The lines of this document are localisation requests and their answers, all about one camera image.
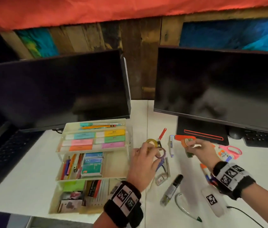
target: scissors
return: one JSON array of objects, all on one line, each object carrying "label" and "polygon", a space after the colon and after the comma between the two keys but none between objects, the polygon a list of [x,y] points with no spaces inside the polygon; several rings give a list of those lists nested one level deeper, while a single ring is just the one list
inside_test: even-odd
[{"label": "scissors", "polygon": [[[235,148],[238,152],[235,152],[235,151],[229,149],[230,147],[231,148]],[[238,159],[243,154],[242,150],[240,150],[239,148],[234,147],[234,146],[223,146],[223,145],[219,145],[219,148],[220,149],[223,149],[225,152],[227,152],[229,154],[232,154],[235,157],[234,158],[235,160]]]}]

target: black keyboard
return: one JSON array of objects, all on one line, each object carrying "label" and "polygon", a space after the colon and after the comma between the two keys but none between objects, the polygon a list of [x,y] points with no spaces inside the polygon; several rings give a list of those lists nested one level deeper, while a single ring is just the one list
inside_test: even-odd
[{"label": "black keyboard", "polygon": [[254,130],[244,130],[244,133],[247,146],[268,148],[268,133]]},{"label": "black keyboard", "polygon": [[0,183],[39,139],[44,131],[17,131],[0,147]]}]

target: wooden wall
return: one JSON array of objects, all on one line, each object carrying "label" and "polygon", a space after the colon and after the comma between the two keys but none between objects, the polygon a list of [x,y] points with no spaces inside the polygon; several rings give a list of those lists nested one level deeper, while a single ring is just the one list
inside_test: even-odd
[{"label": "wooden wall", "polygon": [[[178,46],[184,22],[266,17],[268,7],[40,28],[49,37],[43,45],[33,38],[38,32],[28,40],[19,31],[0,33],[22,59],[121,48],[132,99],[154,99],[158,46]],[[36,51],[42,46],[50,47],[49,52]]]}]

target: black monitor screen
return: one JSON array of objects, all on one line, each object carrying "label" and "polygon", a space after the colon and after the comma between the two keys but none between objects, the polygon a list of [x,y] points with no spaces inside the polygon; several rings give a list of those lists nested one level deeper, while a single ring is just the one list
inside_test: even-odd
[{"label": "black monitor screen", "polygon": [[129,117],[121,62],[111,50],[0,64],[0,113],[24,130]]},{"label": "black monitor screen", "polygon": [[268,53],[159,48],[154,110],[268,131]]}]

